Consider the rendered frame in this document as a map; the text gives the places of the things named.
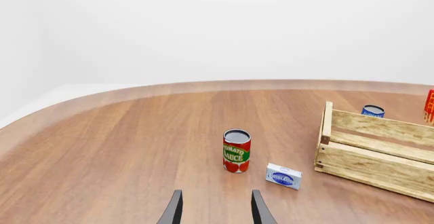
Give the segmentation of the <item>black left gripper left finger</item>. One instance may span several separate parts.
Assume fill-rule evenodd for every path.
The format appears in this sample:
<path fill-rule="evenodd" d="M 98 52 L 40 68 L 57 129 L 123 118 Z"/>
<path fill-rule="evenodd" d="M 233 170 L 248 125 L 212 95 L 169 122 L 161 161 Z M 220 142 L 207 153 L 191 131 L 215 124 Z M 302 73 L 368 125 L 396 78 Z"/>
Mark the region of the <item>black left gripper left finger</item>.
<path fill-rule="evenodd" d="M 182 191 L 177 189 L 173 192 L 172 198 L 157 224 L 181 224 L 182 209 Z"/>

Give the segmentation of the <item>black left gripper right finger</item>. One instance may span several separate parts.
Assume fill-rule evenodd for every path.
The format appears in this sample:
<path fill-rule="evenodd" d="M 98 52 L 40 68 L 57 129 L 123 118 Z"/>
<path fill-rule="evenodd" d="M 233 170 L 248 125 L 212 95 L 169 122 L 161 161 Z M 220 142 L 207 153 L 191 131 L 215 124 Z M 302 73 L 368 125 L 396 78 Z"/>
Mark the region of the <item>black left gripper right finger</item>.
<path fill-rule="evenodd" d="M 252 191 L 251 209 L 254 224 L 277 224 L 257 189 Z"/>

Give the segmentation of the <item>wooden slat tray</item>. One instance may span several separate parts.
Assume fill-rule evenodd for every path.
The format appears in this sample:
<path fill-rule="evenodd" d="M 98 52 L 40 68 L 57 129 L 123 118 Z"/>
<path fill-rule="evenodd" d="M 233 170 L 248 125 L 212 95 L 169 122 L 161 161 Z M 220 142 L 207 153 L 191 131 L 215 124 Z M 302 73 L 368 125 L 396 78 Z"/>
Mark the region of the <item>wooden slat tray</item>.
<path fill-rule="evenodd" d="M 314 166 L 318 172 L 434 203 L 434 151 L 423 147 L 434 147 L 434 128 L 339 111 L 327 102 Z"/>

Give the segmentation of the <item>white and blue printed box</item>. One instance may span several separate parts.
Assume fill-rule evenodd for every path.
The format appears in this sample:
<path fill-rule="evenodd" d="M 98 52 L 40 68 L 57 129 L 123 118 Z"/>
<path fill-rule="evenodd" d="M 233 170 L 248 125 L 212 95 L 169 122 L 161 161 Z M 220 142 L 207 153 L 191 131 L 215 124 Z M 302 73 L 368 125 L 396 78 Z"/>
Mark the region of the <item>white and blue printed box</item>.
<path fill-rule="evenodd" d="M 265 180 L 271 183 L 299 190 L 302 173 L 284 166 L 268 163 Z"/>

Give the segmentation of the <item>red tomato sauce tin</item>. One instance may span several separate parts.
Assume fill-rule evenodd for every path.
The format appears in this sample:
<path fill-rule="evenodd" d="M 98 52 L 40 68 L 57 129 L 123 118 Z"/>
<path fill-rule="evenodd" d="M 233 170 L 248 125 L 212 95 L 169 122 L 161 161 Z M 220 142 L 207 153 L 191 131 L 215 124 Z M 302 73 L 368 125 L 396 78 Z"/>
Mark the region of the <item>red tomato sauce tin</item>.
<path fill-rule="evenodd" d="M 250 163 L 251 136 L 245 130 L 233 128 L 223 134 L 223 166 L 233 173 L 248 170 Z"/>

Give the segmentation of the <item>blue tin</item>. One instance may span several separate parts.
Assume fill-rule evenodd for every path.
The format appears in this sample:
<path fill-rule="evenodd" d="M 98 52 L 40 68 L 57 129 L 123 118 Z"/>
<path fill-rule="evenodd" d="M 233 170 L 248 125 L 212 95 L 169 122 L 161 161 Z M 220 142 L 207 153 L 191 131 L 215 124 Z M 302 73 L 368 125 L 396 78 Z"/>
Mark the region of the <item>blue tin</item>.
<path fill-rule="evenodd" d="M 385 110 L 377 105 L 364 105 L 361 114 L 371 117 L 384 117 Z"/>

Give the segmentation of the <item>red and orange printed box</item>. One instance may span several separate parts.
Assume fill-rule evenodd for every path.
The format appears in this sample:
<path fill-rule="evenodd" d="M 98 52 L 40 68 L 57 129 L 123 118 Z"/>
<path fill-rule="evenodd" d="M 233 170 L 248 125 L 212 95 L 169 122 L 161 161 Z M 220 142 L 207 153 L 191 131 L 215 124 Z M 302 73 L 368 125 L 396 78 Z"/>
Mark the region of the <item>red and orange printed box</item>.
<path fill-rule="evenodd" d="M 434 89 L 430 89 L 425 101 L 424 121 L 434 126 Z"/>

